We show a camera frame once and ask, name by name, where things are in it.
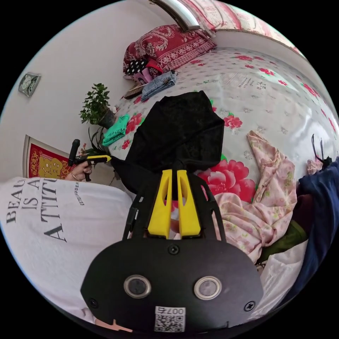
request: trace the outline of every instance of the white t-shirt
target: white t-shirt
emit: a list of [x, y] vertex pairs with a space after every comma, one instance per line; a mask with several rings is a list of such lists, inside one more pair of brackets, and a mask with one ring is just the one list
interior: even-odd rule
[[94, 323], [80, 293], [87, 269], [122, 239], [131, 198], [105, 185], [47, 178], [0, 184], [0, 221], [23, 273], [47, 299]]

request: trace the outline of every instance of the wall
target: wall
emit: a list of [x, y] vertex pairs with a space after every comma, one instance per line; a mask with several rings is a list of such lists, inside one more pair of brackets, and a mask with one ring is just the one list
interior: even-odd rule
[[[110, 90], [114, 105], [132, 86], [122, 78], [127, 46], [151, 29], [175, 21], [147, 0], [127, 0], [103, 7], [72, 23], [50, 40], [27, 65], [5, 104], [0, 123], [3, 161], [0, 182], [22, 176], [25, 135], [69, 153], [72, 141], [89, 142], [88, 125], [78, 113], [93, 83]], [[31, 98], [18, 92], [26, 72], [41, 73]]]

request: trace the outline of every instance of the red patterned pillow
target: red patterned pillow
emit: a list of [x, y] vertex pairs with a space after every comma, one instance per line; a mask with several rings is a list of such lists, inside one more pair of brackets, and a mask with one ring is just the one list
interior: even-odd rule
[[150, 68], [150, 73], [156, 76], [160, 74], [156, 68], [163, 72], [177, 69], [215, 47], [201, 30], [182, 32], [175, 24], [160, 26], [128, 46], [123, 71], [131, 60], [152, 59], [156, 66]]

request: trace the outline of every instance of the potted plant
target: potted plant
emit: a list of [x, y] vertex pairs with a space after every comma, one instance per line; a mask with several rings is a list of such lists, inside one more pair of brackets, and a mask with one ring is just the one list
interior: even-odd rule
[[109, 108], [107, 87], [103, 84], [94, 84], [93, 91], [87, 93], [83, 102], [83, 110], [80, 111], [82, 123], [99, 125], [109, 129], [115, 121], [115, 115]]

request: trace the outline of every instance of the hand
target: hand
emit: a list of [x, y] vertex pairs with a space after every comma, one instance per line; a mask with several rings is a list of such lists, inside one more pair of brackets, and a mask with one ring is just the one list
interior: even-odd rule
[[87, 161], [82, 162], [78, 166], [76, 166], [71, 173], [67, 175], [65, 180], [69, 181], [82, 181], [85, 179], [85, 173], [91, 174], [92, 173], [92, 166], [88, 165]]

